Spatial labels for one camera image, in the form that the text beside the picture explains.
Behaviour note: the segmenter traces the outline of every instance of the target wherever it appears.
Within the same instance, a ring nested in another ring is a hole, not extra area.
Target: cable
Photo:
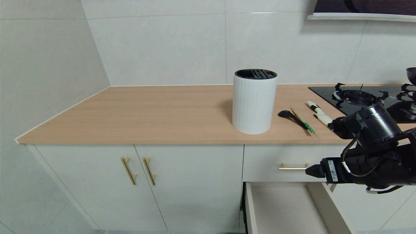
[[[365,190],[366,190],[367,193],[370,193],[370,194],[384,194],[384,193],[390,193],[390,192],[393,192],[395,190],[398,190],[401,187],[403,187],[403,185],[396,185],[396,186],[394,186],[390,189],[383,190],[383,191],[372,191],[370,187],[367,187]]]
[[[354,139],[344,148],[344,150],[342,151],[342,159],[341,159],[341,164],[344,166],[345,170],[350,173],[351,175],[355,176],[355,177],[364,177],[364,176],[368,176],[369,174],[371,174],[380,164],[380,162],[383,161],[384,158],[381,158],[380,160],[378,160],[378,162],[376,163],[376,165],[367,173],[362,174],[362,175],[357,175],[351,172],[351,170],[348,168],[346,162],[345,162],[345,155],[347,154],[347,151],[352,147],[352,145],[354,145],[355,142],[357,142],[358,140],[358,136],[359,136],[360,132],[358,132]]]

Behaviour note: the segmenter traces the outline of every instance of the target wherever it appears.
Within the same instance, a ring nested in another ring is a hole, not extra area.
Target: range hood
[[[318,0],[308,20],[416,22],[416,0]]]

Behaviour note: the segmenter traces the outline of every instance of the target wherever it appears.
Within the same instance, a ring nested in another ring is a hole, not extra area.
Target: open drawer
[[[246,182],[248,234],[355,234],[321,182]]]

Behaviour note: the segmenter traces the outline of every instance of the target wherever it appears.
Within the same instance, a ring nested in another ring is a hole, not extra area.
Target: wooden countertop
[[[232,85],[110,87],[20,137],[24,144],[346,144],[313,117],[311,100],[343,116],[306,85],[278,85],[271,128],[243,134],[231,124]],[[294,107],[316,131],[308,135],[280,110]],[[402,130],[416,124],[400,124]]]

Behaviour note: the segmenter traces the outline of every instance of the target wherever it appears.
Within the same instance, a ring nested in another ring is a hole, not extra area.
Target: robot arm
[[[402,132],[380,103],[337,118],[328,127],[352,141],[340,157],[323,158],[307,168],[306,174],[326,178],[331,184],[365,184],[368,192],[378,194],[416,185],[416,128]],[[410,144],[398,146],[402,139],[409,139]],[[371,191],[391,185],[395,187]]]

